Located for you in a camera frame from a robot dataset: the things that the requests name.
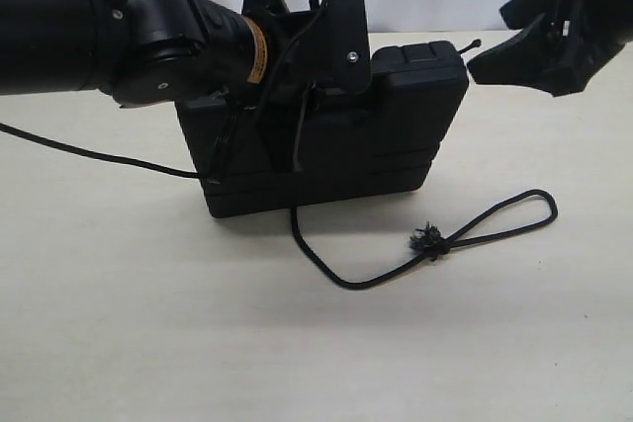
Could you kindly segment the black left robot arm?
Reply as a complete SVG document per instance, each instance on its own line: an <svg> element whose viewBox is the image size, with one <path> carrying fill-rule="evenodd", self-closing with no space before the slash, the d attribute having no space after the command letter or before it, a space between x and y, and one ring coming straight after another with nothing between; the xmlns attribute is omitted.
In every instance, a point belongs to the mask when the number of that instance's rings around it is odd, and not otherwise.
<svg viewBox="0 0 633 422"><path fill-rule="evenodd" d="M224 105L192 177L224 178L245 136L340 81L333 0L1 0L5 96L97 91L124 109Z"/></svg>

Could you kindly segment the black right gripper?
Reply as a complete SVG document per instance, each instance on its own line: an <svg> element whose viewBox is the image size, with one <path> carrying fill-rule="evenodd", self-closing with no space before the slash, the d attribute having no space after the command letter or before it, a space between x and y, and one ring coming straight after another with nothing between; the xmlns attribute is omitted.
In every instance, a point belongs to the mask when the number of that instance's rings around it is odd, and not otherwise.
<svg viewBox="0 0 633 422"><path fill-rule="evenodd" d="M580 93L632 42L632 0L555 0L553 21L538 16L552 3L509 0L499 8L505 25L521 30L467 62L477 84L526 87L553 96Z"/></svg>

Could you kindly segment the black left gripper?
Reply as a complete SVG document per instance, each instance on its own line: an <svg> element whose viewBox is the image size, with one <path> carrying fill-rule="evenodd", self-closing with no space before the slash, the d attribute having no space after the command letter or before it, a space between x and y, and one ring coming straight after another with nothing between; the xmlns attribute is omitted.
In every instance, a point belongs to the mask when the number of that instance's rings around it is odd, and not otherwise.
<svg viewBox="0 0 633 422"><path fill-rule="evenodd" d="M260 111L266 105L257 128L273 171L303 171L300 146L315 86L341 85L336 13L340 4L339 0L309 0L307 10L292 12L285 0L242 2L242 15L257 35L258 51L266 57L262 87L243 108ZM297 89L305 89L298 123L296 99L269 102L274 94L287 97Z"/></svg>

